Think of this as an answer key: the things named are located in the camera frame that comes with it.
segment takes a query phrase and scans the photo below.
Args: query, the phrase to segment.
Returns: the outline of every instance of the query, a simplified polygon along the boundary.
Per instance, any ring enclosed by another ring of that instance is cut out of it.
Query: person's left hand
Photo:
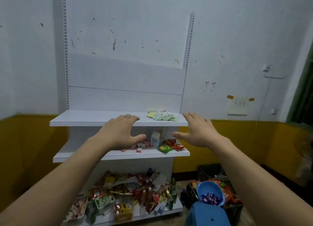
[[[110,119],[99,132],[90,139],[100,147],[107,147],[108,150],[131,148],[133,145],[146,138],[145,134],[140,134],[135,137],[131,136],[131,127],[139,119],[139,117],[129,114],[120,115],[116,119]]]

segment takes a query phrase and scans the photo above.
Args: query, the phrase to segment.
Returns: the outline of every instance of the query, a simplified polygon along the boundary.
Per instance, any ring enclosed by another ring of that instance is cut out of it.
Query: wall stain
[[[114,43],[113,43],[113,51],[115,50],[115,44],[116,44],[116,39],[114,39]]]

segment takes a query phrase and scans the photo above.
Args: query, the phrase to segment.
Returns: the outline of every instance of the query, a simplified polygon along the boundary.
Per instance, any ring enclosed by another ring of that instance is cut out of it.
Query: purple candy
[[[206,193],[202,195],[202,202],[210,205],[219,205],[222,202],[220,197],[217,197],[214,194]]]

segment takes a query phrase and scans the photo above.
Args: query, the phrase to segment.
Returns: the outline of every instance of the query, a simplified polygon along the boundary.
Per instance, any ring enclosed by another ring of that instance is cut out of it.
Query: floor
[[[186,181],[178,181],[176,185],[176,192],[177,197],[180,198],[180,193],[182,192],[183,188],[186,188],[187,184],[189,183],[189,180]],[[184,207],[184,210],[182,214],[172,214],[172,215],[165,215],[160,216],[157,218],[152,219],[146,219],[146,220],[139,220],[131,223],[122,224],[123,226],[131,226],[131,225],[137,225],[137,226],[183,226],[185,225],[186,217],[189,213],[189,210]],[[242,210],[240,221],[238,223],[238,226],[255,226],[252,217],[249,215],[248,211],[245,209],[245,207]]]

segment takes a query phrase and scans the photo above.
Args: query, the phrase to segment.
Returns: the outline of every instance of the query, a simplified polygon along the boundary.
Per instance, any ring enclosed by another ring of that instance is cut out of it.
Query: blue stool
[[[225,211],[221,207],[196,202],[191,206],[189,215],[185,221],[185,226],[191,225],[230,226],[230,223]]]

